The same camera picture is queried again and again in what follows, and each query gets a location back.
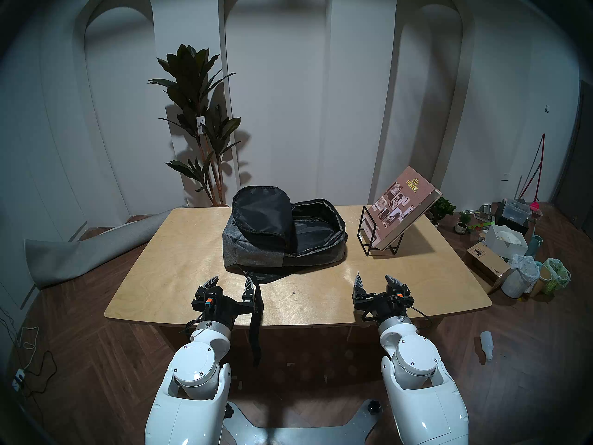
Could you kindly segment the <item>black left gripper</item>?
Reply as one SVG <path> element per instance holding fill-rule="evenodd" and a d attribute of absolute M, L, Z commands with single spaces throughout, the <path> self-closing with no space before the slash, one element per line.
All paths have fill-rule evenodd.
<path fill-rule="evenodd" d="M 224 295 L 223 289 L 216 285 L 216 275 L 200 286 L 192 301 L 192 308 L 201 315 L 193 323 L 216 322 L 233 330 L 235 319 L 239 315 L 252 314 L 257 305 L 257 279 L 252 272 L 245 272 L 246 283 L 242 301 L 238 302 Z"/>

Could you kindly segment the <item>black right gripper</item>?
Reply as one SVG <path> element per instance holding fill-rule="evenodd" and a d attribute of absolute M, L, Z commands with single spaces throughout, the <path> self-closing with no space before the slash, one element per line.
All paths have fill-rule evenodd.
<path fill-rule="evenodd" d="M 406 284 L 390 275 L 385 275 L 385 292 L 366 293 L 362 279 L 357 272 L 353 285 L 353 306 L 362 312 L 362 322 L 382 324 L 389 318 L 407 316 L 407 309 L 413 307 L 414 298 Z"/>

